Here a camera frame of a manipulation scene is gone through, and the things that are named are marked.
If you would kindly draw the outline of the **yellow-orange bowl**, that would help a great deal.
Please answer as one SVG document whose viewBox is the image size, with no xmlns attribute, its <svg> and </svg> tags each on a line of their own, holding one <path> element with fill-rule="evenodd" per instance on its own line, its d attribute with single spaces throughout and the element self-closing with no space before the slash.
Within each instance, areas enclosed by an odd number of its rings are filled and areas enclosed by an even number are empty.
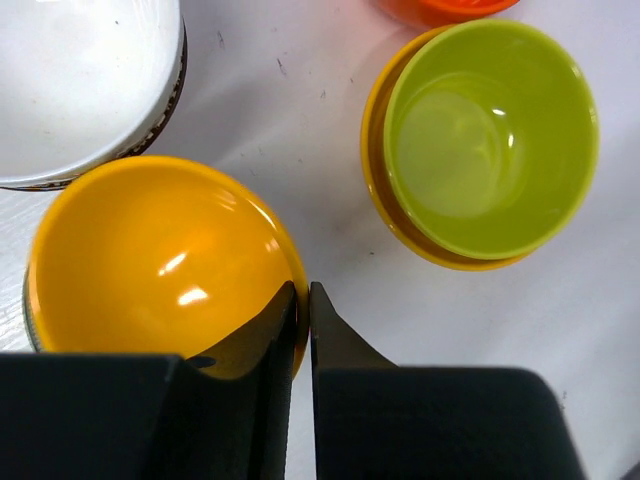
<svg viewBox="0 0 640 480">
<path fill-rule="evenodd" d="M 139 156 L 73 181 L 44 214 L 26 271 L 41 352 L 193 357 L 291 282 L 294 364 L 304 357 L 308 286 L 293 239 L 254 192 L 197 162 Z"/>
</svg>

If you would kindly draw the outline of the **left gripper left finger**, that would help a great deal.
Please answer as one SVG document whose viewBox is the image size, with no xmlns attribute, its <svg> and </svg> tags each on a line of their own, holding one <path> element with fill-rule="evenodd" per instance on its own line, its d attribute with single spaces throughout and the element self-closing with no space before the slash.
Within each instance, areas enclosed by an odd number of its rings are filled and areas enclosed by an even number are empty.
<svg viewBox="0 0 640 480">
<path fill-rule="evenodd" d="M 5 479 L 280 479 L 297 298 L 283 284 L 209 350 L 5 354 Z"/>
</svg>

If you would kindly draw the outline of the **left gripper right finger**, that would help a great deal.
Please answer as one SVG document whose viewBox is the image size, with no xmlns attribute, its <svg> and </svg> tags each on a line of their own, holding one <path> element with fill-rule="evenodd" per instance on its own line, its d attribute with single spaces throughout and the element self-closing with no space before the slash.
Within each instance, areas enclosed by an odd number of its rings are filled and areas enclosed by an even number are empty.
<svg viewBox="0 0 640 480">
<path fill-rule="evenodd" d="M 388 360 L 310 288 L 316 473 L 321 479 L 581 479 L 546 382 L 520 368 Z"/>
</svg>

